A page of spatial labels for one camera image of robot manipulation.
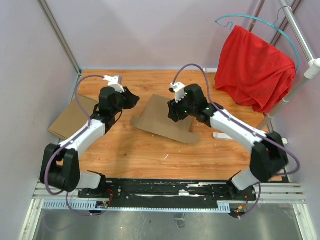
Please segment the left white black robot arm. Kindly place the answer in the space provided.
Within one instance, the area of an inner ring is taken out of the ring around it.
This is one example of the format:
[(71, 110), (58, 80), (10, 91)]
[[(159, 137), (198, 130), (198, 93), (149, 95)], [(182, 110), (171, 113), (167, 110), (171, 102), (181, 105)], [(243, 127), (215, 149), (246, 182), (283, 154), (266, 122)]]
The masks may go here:
[(116, 115), (134, 108), (140, 97), (125, 86), (116, 91), (107, 86), (100, 90), (98, 103), (87, 122), (74, 135), (60, 144), (50, 143), (44, 149), (39, 180), (50, 195), (72, 192), (81, 180), (80, 157), (116, 124)]

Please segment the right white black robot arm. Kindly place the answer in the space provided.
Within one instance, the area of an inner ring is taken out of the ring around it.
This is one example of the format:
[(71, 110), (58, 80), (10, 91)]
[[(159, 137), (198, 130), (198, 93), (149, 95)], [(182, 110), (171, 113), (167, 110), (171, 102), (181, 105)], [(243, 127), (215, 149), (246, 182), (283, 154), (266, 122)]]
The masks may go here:
[(249, 167), (227, 181), (226, 193), (230, 199), (238, 200), (248, 187), (268, 182), (289, 163), (282, 137), (277, 132), (258, 130), (235, 118), (221, 105), (209, 103), (198, 84), (172, 83), (169, 91), (174, 93), (174, 99), (168, 102), (169, 119), (177, 123), (192, 116), (227, 134), (250, 153)]

